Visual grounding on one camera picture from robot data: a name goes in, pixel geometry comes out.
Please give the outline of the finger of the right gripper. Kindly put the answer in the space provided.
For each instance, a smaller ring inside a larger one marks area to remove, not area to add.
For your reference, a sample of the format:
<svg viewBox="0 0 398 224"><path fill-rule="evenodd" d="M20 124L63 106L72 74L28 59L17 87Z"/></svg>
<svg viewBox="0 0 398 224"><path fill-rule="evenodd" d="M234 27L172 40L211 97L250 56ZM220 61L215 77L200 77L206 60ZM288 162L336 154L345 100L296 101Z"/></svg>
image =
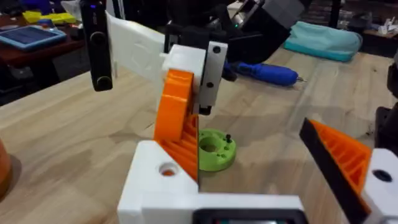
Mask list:
<svg viewBox="0 0 398 224"><path fill-rule="evenodd" d="M194 114L209 115L211 113L216 103L227 51L226 43L209 42L200 89L193 104Z"/></svg>
<svg viewBox="0 0 398 224"><path fill-rule="evenodd" d="M205 58L206 50L178 44L164 55L165 80L155 121L156 141L182 138L186 117L200 90Z"/></svg>

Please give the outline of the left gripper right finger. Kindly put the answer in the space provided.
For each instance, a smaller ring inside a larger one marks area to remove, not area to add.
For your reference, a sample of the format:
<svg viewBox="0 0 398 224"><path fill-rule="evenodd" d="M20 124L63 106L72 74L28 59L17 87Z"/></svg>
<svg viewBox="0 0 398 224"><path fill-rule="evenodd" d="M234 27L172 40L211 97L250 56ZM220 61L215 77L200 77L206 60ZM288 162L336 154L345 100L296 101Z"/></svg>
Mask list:
<svg viewBox="0 0 398 224"><path fill-rule="evenodd" d="M313 119L299 136L349 223L397 223L397 147L375 147Z"/></svg>

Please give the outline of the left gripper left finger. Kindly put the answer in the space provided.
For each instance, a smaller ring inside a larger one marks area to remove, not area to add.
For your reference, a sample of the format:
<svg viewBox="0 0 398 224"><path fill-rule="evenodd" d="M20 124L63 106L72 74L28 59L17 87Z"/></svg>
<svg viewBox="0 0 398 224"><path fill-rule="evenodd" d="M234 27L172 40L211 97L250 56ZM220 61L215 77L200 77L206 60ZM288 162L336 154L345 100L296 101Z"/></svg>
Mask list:
<svg viewBox="0 0 398 224"><path fill-rule="evenodd" d="M155 141L141 141L118 204L119 223L191 223L197 183Z"/></svg>

